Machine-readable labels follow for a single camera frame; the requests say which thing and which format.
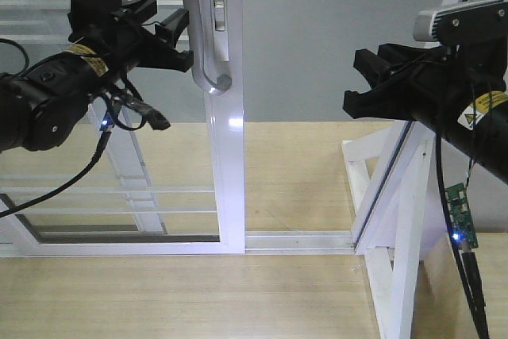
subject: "warning label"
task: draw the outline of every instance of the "warning label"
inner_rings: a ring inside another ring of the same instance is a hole
[[[492,91],[480,95],[466,110],[462,112],[457,120],[466,129],[473,130],[475,125],[485,117],[490,110],[508,101],[508,94],[502,91]]]
[[[88,48],[83,44],[74,44],[66,49],[67,52],[77,53],[78,55],[97,55],[97,53],[92,49]],[[94,72],[98,77],[102,77],[106,72],[108,72],[109,68],[100,57],[81,57],[83,60],[88,62]]]

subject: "wire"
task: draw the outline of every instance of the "wire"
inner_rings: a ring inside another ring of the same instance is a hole
[[[474,87],[471,83],[471,91],[472,91],[472,94],[473,94],[473,114],[474,114],[474,119],[473,119],[473,130],[472,130],[472,138],[471,138],[471,154],[469,155],[469,164],[468,164],[468,177],[466,178],[466,190],[469,186],[469,182],[471,180],[471,174],[472,174],[472,170],[473,170],[473,167],[475,166],[476,162],[478,161],[478,157],[479,155],[481,154],[481,152],[483,151],[483,148],[485,147],[485,144],[487,143],[487,138],[489,136],[489,132],[491,130],[491,124],[492,124],[492,86],[491,86],[491,82],[487,80],[487,88],[489,90],[488,94],[489,94],[489,107],[488,107],[488,110],[487,110],[487,114],[486,114],[486,118],[487,118],[487,128],[485,130],[485,133],[483,134],[483,137],[482,137],[482,142],[480,143],[480,145],[478,147],[475,147],[475,132],[476,132],[476,97],[475,97],[475,90],[474,90]]]
[[[140,101],[143,101],[143,97],[141,97],[141,94],[139,91],[137,91],[136,87],[133,83],[127,78],[127,72],[126,71],[120,71],[120,79],[124,83],[125,88],[130,91],[134,97],[139,99]]]
[[[448,239],[450,241],[450,245],[452,246],[453,257],[455,259],[457,271],[459,272],[460,276],[460,282],[462,283],[462,288],[464,289],[464,294],[468,302],[469,311],[471,312],[471,316],[475,324],[476,332],[478,333],[480,339],[488,339],[489,334],[487,328],[487,320],[484,317],[484,310],[476,308],[475,300],[473,298],[471,288],[468,282],[468,277],[464,269],[464,264],[460,257],[459,247],[455,239],[453,238],[453,224],[452,219],[450,217],[450,210],[448,208],[448,200],[446,198],[446,190],[444,185],[445,180],[443,176],[443,158],[441,151],[442,133],[443,127],[445,125],[446,98],[447,98],[447,88],[444,88],[442,89],[441,99],[438,104],[437,110],[436,142],[435,142],[437,188],[439,190],[439,196],[443,210],[444,222],[446,223]]]
[[[29,58],[29,54],[26,52],[26,50],[23,48],[23,46],[21,44],[17,43],[16,41],[14,41],[14,40],[11,40],[11,39],[0,38],[0,43],[12,45],[13,47],[17,48],[21,52],[21,54],[23,55],[23,58],[25,59],[25,65],[23,66],[23,69],[21,69],[15,75],[20,75],[21,73],[26,71],[26,69],[30,65],[30,58]]]
[[[70,179],[68,182],[62,184],[60,187],[56,188],[55,190],[48,192],[45,195],[42,195],[38,198],[35,198],[33,200],[30,200],[29,202],[24,202],[23,204],[20,204],[19,206],[15,206],[13,208],[9,208],[8,210],[4,210],[0,212],[0,218],[4,218],[5,216],[9,216],[11,214],[15,214],[19,212],[20,210],[24,210],[26,208],[29,208],[31,206],[35,206],[36,204],[39,204],[40,202],[46,201],[49,198],[52,198],[53,196],[58,195],[60,192],[65,191],[73,184],[77,183],[79,180],[81,180],[84,175],[86,175],[90,170],[94,167],[94,165],[97,164],[99,159],[101,159],[101,155],[104,152],[104,149],[106,148],[106,145],[108,143],[108,140],[110,139],[111,131],[103,131],[101,134],[101,137],[98,140],[97,147],[95,148],[94,155],[92,156],[90,163],[81,170],[80,173],[78,173],[74,178]]]
[[[390,67],[390,69],[388,69],[388,71],[390,72],[390,75],[393,76],[393,75],[397,75],[398,73],[400,73],[402,71],[405,71],[406,69],[408,69],[409,67],[412,67],[413,65],[419,65],[419,64],[431,64],[431,65],[437,65],[437,66],[441,66],[441,67],[448,66],[448,63],[440,63],[438,61],[431,61],[431,60],[420,60],[419,58],[417,58],[415,60],[408,61],[407,63],[392,65]]]
[[[49,56],[49,57],[46,57],[45,59],[39,61],[38,63],[34,64],[32,67],[30,68],[24,68],[22,71],[20,71],[19,73],[17,73],[16,75],[26,75],[27,71],[30,70],[32,71],[33,69],[36,69],[38,68],[39,66],[41,65],[44,65],[46,63],[48,63],[49,61],[53,61],[54,59],[58,59],[59,57],[69,57],[69,56],[76,56],[76,57],[83,57],[83,58],[97,58],[97,59],[103,59],[107,56],[110,56],[111,55],[111,52],[107,52],[105,53],[104,55],[97,55],[97,54],[89,54],[89,53],[75,53],[75,52],[69,52],[69,51],[63,51],[63,52],[59,52],[59,53],[56,53],[55,55],[52,55],[52,56]]]
[[[448,201],[446,200],[446,190],[444,185],[444,177],[443,177],[443,162],[442,162],[442,154],[441,154],[441,126],[438,125],[436,128],[436,173],[437,173],[437,187],[439,189],[439,195],[441,200],[441,206],[443,208],[444,221],[446,223],[446,229],[448,231],[448,238],[450,240],[450,244],[452,246],[453,257],[455,258],[455,262],[457,265],[457,270],[459,271],[460,281],[462,283],[462,287],[464,289],[464,293],[466,296],[466,300],[468,301],[469,310],[471,311],[471,316],[473,318],[473,322],[475,323],[476,331],[481,339],[488,338],[488,334],[484,336],[481,333],[484,333],[484,328],[479,322],[479,315],[475,308],[475,303],[473,301],[473,297],[471,294],[471,289],[468,284],[468,278],[466,276],[466,272],[464,270],[464,266],[462,264],[462,260],[460,258],[459,248],[455,239],[453,238],[453,224],[452,219],[450,218],[450,211],[448,209]]]
[[[117,125],[120,129],[123,129],[126,131],[136,131],[136,130],[141,129],[144,126],[144,124],[146,123],[145,119],[142,118],[141,123],[137,127],[127,126],[125,123],[120,121],[120,119],[118,119],[117,114],[114,112],[113,103],[107,97],[107,95],[100,94],[99,97],[102,98],[102,101],[104,101],[104,103],[106,104],[106,108],[108,110],[109,115],[111,116],[111,119],[113,119],[114,124]]]
[[[154,25],[154,24],[161,25],[160,21],[152,21],[151,23],[142,24],[142,26],[143,27],[148,27],[148,26]]]

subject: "green circuit board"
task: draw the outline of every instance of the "green circuit board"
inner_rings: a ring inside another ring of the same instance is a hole
[[[459,244],[465,238],[471,248],[478,248],[475,226],[469,209],[466,188],[463,183],[446,188],[448,209],[452,219],[453,238]]]

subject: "white wall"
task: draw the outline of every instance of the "white wall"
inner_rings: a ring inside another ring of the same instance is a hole
[[[414,44],[419,10],[441,0],[244,0],[248,121],[348,121],[346,90],[366,91],[355,50]]]

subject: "door handle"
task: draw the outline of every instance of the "door handle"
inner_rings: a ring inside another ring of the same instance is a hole
[[[232,81],[226,73],[219,74],[220,70],[217,68],[214,58],[214,30],[217,27],[217,21],[213,20],[211,10],[216,7],[210,7],[210,0],[183,0],[183,6],[189,10],[190,23],[187,27],[189,45],[190,49],[194,51],[194,58],[196,59],[192,67],[192,77],[205,92],[215,95],[223,94],[231,87]],[[222,19],[219,20],[218,25],[219,29],[217,30],[225,27],[222,24]],[[215,81],[206,73],[206,57],[213,58],[207,60],[207,63],[217,73]]]

